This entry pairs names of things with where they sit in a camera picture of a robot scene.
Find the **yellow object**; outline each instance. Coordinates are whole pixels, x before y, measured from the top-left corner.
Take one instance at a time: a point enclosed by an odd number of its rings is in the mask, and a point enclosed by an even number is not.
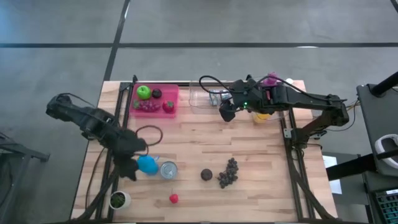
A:
[[[270,114],[258,114],[258,113],[252,113],[253,115],[253,120],[256,123],[265,123],[268,118],[271,117]]]

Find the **purple grapes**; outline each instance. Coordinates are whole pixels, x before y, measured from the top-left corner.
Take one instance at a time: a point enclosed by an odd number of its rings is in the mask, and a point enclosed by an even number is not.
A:
[[[155,112],[160,109],[161,105],[151,102],[150,100],[134,100],[134,109],[145,112]]]

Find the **black grape cluster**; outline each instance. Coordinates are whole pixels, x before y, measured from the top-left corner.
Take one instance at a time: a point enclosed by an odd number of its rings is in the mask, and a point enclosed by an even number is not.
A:
[[[235,158],[229,159],[226,170],[224,172],[220,172],[219,176],[217,177],[217,179],[220,181],[220,187],[222,189],[238,179],[238,176],[236,175],[238,170],[238,162],[236,162]]]

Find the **pink tray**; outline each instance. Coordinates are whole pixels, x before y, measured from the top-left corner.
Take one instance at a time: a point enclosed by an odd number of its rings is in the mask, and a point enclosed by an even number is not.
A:
[[[171,101],[174,102],[174,112],[173,113],[166,113],[162,107],[156,112],[144,112],[141,110],[134,109],[134,100],[140,100],[137,96],[137,89],[138,87],[145,85],[153,89],[160,89],[162,91],[162,97],[155,99],[151,97],[149,101],[153,103],[158,103],[162,106],[164,101]],[[136,117],[146,117],[146,118],[174,118],[176,110],[178,108],[178,85],[171,85],[171,84],[151,84],[151,83],[138,83],[134,85],[132,90],[132,98],[130,104],[130,114],[133,114]]]

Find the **green apple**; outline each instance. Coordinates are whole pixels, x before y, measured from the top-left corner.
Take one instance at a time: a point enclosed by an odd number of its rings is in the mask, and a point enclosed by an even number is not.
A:
[[[138,87],[137,96],[142,100],[148,100],[150,98],[150,88],[144,85]]]

